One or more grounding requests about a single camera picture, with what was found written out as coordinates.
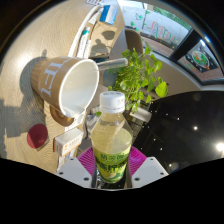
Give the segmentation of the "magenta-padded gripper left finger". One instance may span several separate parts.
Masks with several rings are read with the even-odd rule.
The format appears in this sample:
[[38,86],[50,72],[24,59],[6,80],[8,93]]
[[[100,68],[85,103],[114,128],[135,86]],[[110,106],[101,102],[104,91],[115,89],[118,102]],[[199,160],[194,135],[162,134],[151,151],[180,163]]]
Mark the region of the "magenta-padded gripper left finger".
[[97,171],[93,149],[89,148],[78,157],[67,159],[56,175],[81,187],[94,188]]

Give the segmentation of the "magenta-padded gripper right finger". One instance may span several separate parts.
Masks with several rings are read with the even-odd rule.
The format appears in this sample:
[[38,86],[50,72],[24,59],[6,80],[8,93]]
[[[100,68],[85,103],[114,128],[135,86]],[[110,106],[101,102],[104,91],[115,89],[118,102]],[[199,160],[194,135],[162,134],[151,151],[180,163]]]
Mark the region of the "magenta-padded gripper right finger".
[[155,157],[146,157],[137,148],[131,147],[127,168],[128,188],[140,188],[167,175]]

